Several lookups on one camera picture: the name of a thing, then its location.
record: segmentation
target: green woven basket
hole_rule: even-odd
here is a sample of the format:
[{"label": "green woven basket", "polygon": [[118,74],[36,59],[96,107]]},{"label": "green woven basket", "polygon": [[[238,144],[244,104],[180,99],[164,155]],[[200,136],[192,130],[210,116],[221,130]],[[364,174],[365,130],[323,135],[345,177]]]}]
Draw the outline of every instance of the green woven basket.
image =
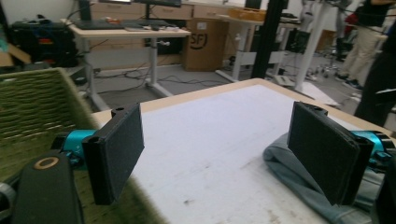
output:
[{"label": "green woven basket", "polygon": [[[97,128],[62,68],[0,75],[0,181],[48,151],[57,133]],[[88,172],[75,180],[86,223],[163,223],[133,179],[110,206],[94,204]]]}]

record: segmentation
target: computer monitor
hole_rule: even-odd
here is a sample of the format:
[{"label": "computer monitor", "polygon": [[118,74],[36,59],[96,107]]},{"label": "computer monitor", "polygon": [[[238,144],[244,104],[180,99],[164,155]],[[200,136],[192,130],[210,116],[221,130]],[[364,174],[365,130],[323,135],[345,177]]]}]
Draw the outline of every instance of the computer monitor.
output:
[{"label": "computer monitor", "polygon": [[181,7],[181,0],[134,0],[134,2],[154,6]]}]

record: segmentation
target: keyboard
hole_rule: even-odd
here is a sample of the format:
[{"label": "keyboard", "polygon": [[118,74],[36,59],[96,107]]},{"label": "keyboard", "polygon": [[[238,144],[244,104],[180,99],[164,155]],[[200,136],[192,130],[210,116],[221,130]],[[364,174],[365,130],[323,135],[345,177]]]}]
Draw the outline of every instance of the keyboard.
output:
[{"label": "keyboard", "polygon": [[151,25],[169,26],[170,25],[168,22],[162,21],[162,20],[126,20],[126,21],[122,22],[122,24],[128,24],[128,23],[136,23],[141,26],[151,26]]},{"label": "keyboard", "polygon": [[121,24],[108,23],[104,20],[95,21],[73,21],[73,24],[80,30],[122,30]]},{"label": "keyboard", "polygon": [[73,21],[73,24],[80,30],[122,30],[125,27],[143,28],[143,26],[169,26],[170,24],[162,20],[124,20],[120,24],[108,23],[104,20],[94,21]]}]

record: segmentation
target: floor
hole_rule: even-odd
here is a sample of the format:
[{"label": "floor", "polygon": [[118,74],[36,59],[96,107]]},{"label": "floor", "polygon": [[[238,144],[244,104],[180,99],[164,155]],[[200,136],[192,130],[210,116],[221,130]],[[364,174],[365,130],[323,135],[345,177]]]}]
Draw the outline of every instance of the floor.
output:
[{"label": "floor", "polygon": [[[284,76],[293,80],[295,75],[298,74],[298,65],[301,60],[301,54],[288,52],[282,63],[282,68],[285,69]],[[323,76],[320,73],[321,69],[317,68],[329,62],[330,59],[325,58],[323,55],[315,55],[310,66],[310,72],[314,74],[313,78],[306,81],[318,87],[338,103],[337,108],[353,114],[359,103],[359,97],[356,97],[356,93],[359,92],[353,91],[342,85],[342,82],[335,80],[334,72],[330,72],[328,77]],[[342,63],[335,62],[334,64],[342,67]],[[369,67],[370,64],[362,71],[363,74],[367,74]],[[232,67],[225,63],[222,70],[231,71]],[[239,79],[249,79],[250,74],[251,67],[243,67]],[[154,90],[145,85],[144,80],[148,75],[149,70],[146,68],[102,71],[96,75],[94,85],[100,96],[111,108],[142,103],[161,98]],[[215,72],[186,72],[179,64],[159,67],[158,75],[160,84],[173,94],[198,91],[230,83]],[[396,131],[396,117],[394,114],[389,114],[385,127]]]}]

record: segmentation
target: standing desk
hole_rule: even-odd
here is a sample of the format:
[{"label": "standing desk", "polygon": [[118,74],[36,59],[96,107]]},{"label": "standing desk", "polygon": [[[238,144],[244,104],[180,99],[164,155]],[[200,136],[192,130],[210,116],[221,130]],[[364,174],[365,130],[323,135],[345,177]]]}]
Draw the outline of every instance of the standing desk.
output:
[{"label": "standing desk", "polygon": [[[235,63],[233,65],[232,75],[229,76],[228,74],[224,73],[221,70],[216,71],[216,73],[221,75],[222,77],[225,77],[232,82],[237,82],[239,80],[239,72],[241,70],[241,66],[242,65],[251,65],[251,64],[254,64],[254,62],[255,62],[256,52],[245,51],[246,42],[248,39],[249,29],[252,26],[262,26],[262,21],[239,20],[237,18],[232,18],[227,15],[219,15],[219,18],[222,20],[225,20],[225,21],[238,22],[241,24],[240,40],[239,40],[238,48],[236,50]],[[279,68],[280,68],[280,65],[283,60],[284,50],[286,49],[286,45],[288,43],[290,30],[297,28],[297,27],[299,27],[299,25],[293,24],[293,23],[281,22],[279,24],[279,28],[285,29],[285,33],[283,35],[282,42],[280,43],[279,51],[274,51],[271,54],[269,63],[275,64],[273,75],[277,75],[277,73],[279,72]]]},{"label": "standing desk", "polygon": [[[81,46],[84,50],[84,59],[89,65],[85,66],[86,74],[89,76],[89,95],[100,110],[108,110],[109,107],[96,92],[96,88],[93,84],[93,68],[150,62],[150,78],[146,79],[147,84],[163,96],[173,95],[157,82],[157,38],[185,37],[190,35],[190,32],[181,29],[177,31],[160,30],[138,32],[129,32],[125,30],[80,30],[73,24],[69,24],[69,27],[81,39]],[[141,49],[111,49],[90,51],[90,40],[123,38],[150,38],[151,44],[150,47]]]}]

